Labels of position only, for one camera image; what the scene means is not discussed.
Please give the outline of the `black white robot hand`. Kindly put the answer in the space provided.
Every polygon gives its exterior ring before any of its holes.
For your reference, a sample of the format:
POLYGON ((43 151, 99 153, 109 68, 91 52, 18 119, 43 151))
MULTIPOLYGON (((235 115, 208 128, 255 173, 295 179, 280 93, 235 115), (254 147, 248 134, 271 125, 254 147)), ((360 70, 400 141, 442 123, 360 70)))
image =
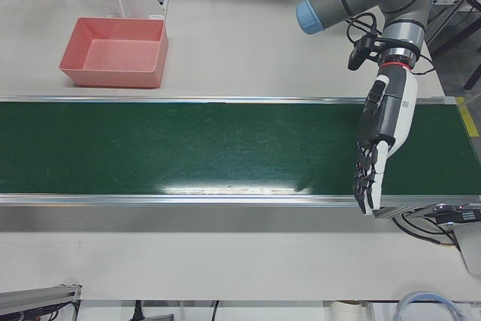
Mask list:
POLYGON ((418 82, 406 65, 380 66, 358 123, 353 194, 362 213, 380 209, 387 159, 406 141, 413 121, 418 82))

